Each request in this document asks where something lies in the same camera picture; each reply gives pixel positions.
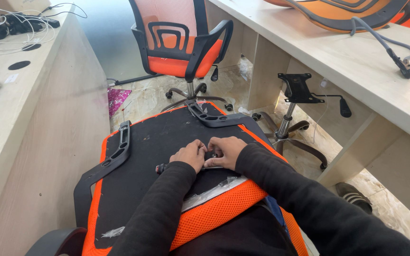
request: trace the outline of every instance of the black fabric seat underside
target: black fabric seat underside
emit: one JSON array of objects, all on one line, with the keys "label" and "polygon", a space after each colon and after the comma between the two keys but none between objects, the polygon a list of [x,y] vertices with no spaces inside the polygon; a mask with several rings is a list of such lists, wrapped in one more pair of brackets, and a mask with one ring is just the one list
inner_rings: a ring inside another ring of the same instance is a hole
[{"label": "black fabric seat underside", "polygon": [[[221,113],[213,105],[204,103],[202,109],[208,114],[219,116]],[[269,143],[263,131],[251,131]],[[180,108],[169,113],[158,115],[131,126],[131,156],[102,179],[101,197],[99,200],[98,219],[96,222],[94,245],[98,249],[111,247],[117,239],[102,238],[102,234],[125,226],[143,196],[154,183],[158,175],[155,168],[168,163],[170,156],[195,139],[207,144],[211,137],[236,136],[247,143],[258,143],[238,126],[208,128],[204,126],[188,108]],[[118,133],[107,140],[107,157],[118,147]],[[201,194],[228,176],[239,176],[228,169],[207,170],[197,175],[196,182],[185,196]]]}]

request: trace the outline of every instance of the black long-sleeve shirt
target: black long-sleeve shirt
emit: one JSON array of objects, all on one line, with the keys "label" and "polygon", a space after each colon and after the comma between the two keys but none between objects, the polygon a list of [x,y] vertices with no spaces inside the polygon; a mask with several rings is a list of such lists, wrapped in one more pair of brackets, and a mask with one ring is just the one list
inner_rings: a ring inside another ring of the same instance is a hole
[{"label": "black long-sleeve shirt", "polygon": [[[303,177],[277,156],[248,144],[236,172],[256,182],[295,217],[324,256],[410,255],[410,240]],[[253,206],[231,221],[169,253],[183,198],[196,178],[183,162],[168,164],[143,198],[109,256],[296,255],[287,234],[264,207]]]}]

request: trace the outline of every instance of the screwdriver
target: screwdriver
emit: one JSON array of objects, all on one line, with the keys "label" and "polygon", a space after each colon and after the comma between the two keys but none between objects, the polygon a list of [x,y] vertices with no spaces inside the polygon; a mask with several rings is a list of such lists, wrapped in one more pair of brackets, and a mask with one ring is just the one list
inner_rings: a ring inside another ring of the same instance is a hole
[{"label": "screwdriver", "polygon": [[[166,168],[167,168],[167,164],[160,164],[160,165],[156,166],[156,173],[161,175],[161,173],[163,173]],[[224,168],[224,167],[222,167],[222,166],[213,166],[213,167],[202,167],[202,169],[200,169],[200,170],[203,171],[203,170],[209,170],[209,169],[222,169],[222,168]]]}]

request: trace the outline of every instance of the person's left hand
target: person's left hand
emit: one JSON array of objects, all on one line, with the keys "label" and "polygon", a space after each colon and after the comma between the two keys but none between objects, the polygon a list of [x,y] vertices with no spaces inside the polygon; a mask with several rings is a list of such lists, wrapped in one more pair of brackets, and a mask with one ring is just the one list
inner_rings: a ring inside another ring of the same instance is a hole
[{"label": "person's left hand", "polygon": [[181,161],[189,164],[196,170],[196,173],[200,172],[205,162],[205,152],[208,149],[198,139],[189,143],[186,148],[180,148],[180,150],[170,157],[170,162]]}]

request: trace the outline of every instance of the hand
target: hand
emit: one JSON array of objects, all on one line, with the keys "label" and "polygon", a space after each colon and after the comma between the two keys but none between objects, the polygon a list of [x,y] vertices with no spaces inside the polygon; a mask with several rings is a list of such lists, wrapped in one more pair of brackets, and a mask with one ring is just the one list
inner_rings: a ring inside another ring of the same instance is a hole
[{"label": "hand", "polygon": [[222,166],[235,171],[236,159],[246,145],[242,139],[237,137],[212,137],[208,143],[208,151],[214,149],[218,157],[206,160],[204,167]]},{"label": "hand", "polygon": [[189,143],[186,148],[180,150],[170,157],[170,162],[181,161],[189,164],[196,170],[196,174],[200,172],[205,162],[205,152],[207,148],[198,139]]}]

